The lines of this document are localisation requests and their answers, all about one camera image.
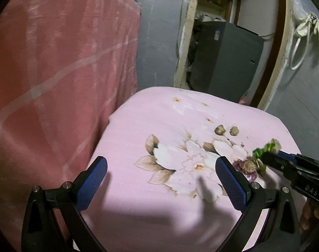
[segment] white hose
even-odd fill
[[[305,45],[304,53],[303,53],[301,59],[299,60],[299,62],[295,66],[293,66],[293,58],[295,57],[295,54],[297,52],[297,48],[299,46],[299,43],[301,42],[302,37],[298,37],[298,39],[297,39],[297,42],[296,42],[296,45],[295,45],[295,47],[293,49],[293,54],[292,54],[291,60],[290,60],[290,68],[292,70],[297,70],[301,66],[301,64],[303,63],[304,57],[306,56],[306,53],[308,51],[308,42],[310,40],[310,30],[311,30],[311,22],[308,23],[308,34],[306,36],[307,37],[307,42],[306,42],[306,45]]]

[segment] shelf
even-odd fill
[[[223,5],[207,2],[207,1],[204,1],[204,0],[198,0],[198,4],[204,5],[204,6],[208,6],[208,7],[216,6],[216,7],[225,9],[225,7]]]

